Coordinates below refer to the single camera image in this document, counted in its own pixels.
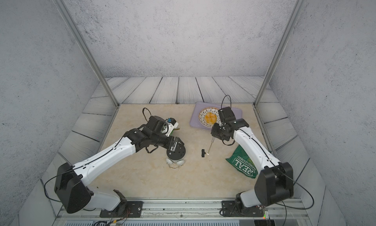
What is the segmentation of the white twin-bell alarm clock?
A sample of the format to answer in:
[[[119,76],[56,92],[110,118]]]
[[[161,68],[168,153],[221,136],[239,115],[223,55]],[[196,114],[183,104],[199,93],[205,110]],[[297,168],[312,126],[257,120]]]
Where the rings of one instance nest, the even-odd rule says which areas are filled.
[[[167,150],[166,154],[166,163],[170,169],[177,170],[185,164],[186,148],[184,145],[179,145],[174,151]]]

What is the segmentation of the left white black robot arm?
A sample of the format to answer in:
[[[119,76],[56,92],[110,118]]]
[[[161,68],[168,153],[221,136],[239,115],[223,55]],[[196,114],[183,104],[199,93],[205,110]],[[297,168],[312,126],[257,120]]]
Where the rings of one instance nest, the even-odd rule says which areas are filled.
[[[67,213],[83,209],[102,209],[121,215],[126,211],[127,200],[118,191],[100,192],[89,185],[103,172],[122,159],[150,145],[163,147],[168,153],[180,154],[185,150],[183,141],[172,136],[178,122],[174,118],[151,116],[146,124],[127,131],[118,141],[74,165],[62,164],[57,171],[54,191]]]

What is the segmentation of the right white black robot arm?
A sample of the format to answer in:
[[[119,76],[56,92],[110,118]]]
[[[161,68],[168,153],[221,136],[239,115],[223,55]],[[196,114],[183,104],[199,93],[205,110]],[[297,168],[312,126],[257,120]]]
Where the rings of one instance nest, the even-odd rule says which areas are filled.
[[[230,107],[218,111],[220,124],[215,123],[211,135],[222,141],[231,138],[250,157],[258,172],[253,189],[240,193],[243,207],[269,206],[294,196],[293,168],[274,157],[255,137],[249,124],[237,119]]]

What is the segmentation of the clear handle screwdriver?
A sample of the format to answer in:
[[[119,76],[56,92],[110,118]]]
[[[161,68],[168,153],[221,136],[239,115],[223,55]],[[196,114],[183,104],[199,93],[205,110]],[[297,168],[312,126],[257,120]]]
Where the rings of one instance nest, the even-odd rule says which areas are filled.
[[[211,142],[210,142],[210,146],[209,146],[209,148],[208,148],[208,150],[207,150],[207,155],[210,154],[210,150],[211,150],[211,147],[212,147],[214,141],[215,141],[215,137],[212,137]]]

